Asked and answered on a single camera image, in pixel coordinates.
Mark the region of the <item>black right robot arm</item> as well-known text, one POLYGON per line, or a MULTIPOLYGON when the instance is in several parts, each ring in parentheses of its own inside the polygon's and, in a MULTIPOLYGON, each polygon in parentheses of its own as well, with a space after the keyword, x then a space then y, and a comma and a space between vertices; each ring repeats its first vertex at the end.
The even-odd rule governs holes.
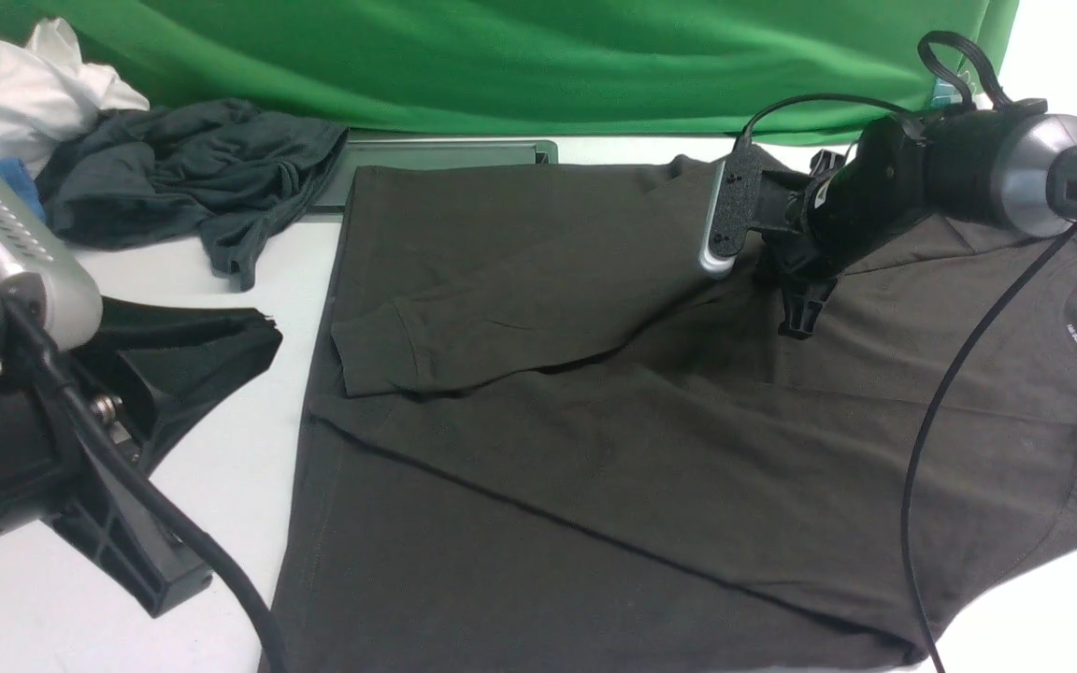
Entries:
POLYGON ((808 339, 837 285, 928 218, 1046 239, 1077 224, 1077 116, 1039 99, 995 109, 886 116, 851 162, 821 153, 807 174, 763 170, 749 229, 782 294, 779 333, 808 339))

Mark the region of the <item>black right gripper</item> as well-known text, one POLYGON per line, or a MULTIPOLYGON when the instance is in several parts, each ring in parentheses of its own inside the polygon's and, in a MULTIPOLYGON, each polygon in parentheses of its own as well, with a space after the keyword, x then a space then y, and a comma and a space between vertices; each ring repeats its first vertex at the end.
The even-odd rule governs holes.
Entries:
POLYGON ((760 172, 754 230, 763 248, 754 277, 781 288, 779 336, 809 339, 838 276, 876 249, 867 219, 849 209, 847 193, 833 191, 847 158, 819 150, 809 172, 770 165, 760 172))

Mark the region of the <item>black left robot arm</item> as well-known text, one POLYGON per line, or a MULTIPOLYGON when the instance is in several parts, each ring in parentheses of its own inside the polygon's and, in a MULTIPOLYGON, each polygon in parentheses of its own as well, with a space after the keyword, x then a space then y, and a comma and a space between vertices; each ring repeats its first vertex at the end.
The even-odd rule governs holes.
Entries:
MULTIPOLYGON (((0 363, 6 319, 0 304, 0 363)), ((120 455, 141 476, 223 399, 267 371, 282 342, 256 309, 183 309, 107 298, 69 365, 120 455)), ((212 580, 197 553, 98 461, 25 371, 0 371, 0 536, 42 521, 159 617, 212 580)))

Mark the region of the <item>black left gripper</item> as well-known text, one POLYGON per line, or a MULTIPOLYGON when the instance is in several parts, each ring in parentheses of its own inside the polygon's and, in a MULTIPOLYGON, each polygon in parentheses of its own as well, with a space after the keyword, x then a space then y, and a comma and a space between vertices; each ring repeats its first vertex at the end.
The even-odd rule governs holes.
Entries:
MULTIPOLYGON (((137 468, 155 468, 207 413, 272 365, 282 333, 256 309, 149 306, 104 298, 101 327, 72 350, 90 394, 117 402, 137 468)), ((45 523, 152 618, 213 572, 86 455, 67 413, 26 376, 10 378, 0 302, 0 537, 45 523)))

